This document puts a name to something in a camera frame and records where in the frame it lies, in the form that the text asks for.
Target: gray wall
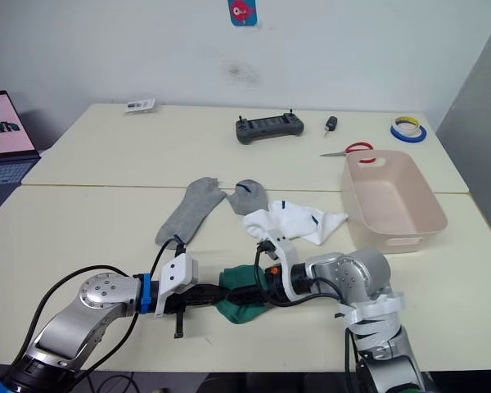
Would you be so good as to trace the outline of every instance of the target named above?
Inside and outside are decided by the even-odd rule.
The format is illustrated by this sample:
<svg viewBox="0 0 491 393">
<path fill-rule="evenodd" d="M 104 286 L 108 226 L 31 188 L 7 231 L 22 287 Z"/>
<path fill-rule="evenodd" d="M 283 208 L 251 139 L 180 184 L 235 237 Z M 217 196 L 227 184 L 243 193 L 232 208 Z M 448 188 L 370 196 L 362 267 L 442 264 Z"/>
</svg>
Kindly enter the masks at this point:
<svg viewBox="0 0 491 393">
<path fill-rule="evenodd" d="M 491 224 L 491 37 L 440 125 L 439 138 Z"/>
<path fill-rule="evenodd" d="M 0 0 L 0 89 L 37 147 L 94 102 L 422 111 L 436 129 L 491 34 L 491 0 Z"/>
</svg>

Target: white table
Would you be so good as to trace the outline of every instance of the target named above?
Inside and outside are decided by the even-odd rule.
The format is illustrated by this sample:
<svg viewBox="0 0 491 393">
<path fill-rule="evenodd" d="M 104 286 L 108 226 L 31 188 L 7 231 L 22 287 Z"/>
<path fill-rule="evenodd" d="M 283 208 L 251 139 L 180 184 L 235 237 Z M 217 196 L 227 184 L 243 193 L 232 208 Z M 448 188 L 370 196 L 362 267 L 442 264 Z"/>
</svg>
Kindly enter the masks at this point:
<svg viewBox="0 0 491 393">
<path fill-rule="evenodd" d="M 155 233 L 183 193 L 143 187 L 17 189 L 0 209 L 0 363 L 11 362 L 43 293 L 67 273 L 90 264 L 112 264 L 127 273 L 147 271 L 158 250 Z M 272 200 L 341 209 L 338 192 L 268 194 Z M 423 251 L 388 256 L 392 285 L 406 295 L 401 319 L 422 369 L 491 368 L 491 232 L 468 195 L 437 198 L 448 228 Z M 354 249 L 346 225 L 324 246 L 301 239 L 295 245 L 301 260 Z M 200 281 L 216 283 L 225 267 L 252 264 L 255 240 L 223 201 L 202 224 L 188 252 L 200 262 Z M 264 266 L 270 263 L 263 259 Z M 74 299 L 86 277 L 55 294 L 40 327 Z M 343 327 L 333 318 L 336 310 L 334 301 L 314 300 L 233 325 L 214 307 L 189 309 L 182 340 L 173 339 L 173 316 L 142 316 L 132 337 L 103 368 L 340 371 Z M 109 327 L 92 360 L 118 342 L 128 323 L 127 318 Z"/>
<path fill-rule="evenodd" d="M 242 145 L 236 140 L 238 115 L 248 119 L 281 110 L 160 106 L 155 113 L 124 114 L 124 106 L 96 104 L 44 154 L 24 184 L 186 187 L 204 176 L 222 188 L 253 178 L 270 190 L 339 191 L 342 157 L 320 157 L 349 144 L 407 152 L 434 192 L 467 192 L 423 114 L 295 111 L 304 122 L 300 137 L 272 138 Z M 324 137 L 329 116 L 336 131 Z M 390 134 L 399 115 L 413 115 L 427 129 L 421 143 Z"/>
</svg>

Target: laptop keyboard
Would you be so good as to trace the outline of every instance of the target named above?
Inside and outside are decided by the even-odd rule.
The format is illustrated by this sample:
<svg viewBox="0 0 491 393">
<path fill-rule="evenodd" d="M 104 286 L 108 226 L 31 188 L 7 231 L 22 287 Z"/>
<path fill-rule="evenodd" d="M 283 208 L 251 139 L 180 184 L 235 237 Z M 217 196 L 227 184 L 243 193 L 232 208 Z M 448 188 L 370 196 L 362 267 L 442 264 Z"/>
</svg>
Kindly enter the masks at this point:
<svg viewBox="0 0 491 393">
<path fill-rule="evenodd" d="M 0 185 L 19 183 L 33 163 L 0 165 Z"/>
</svg>

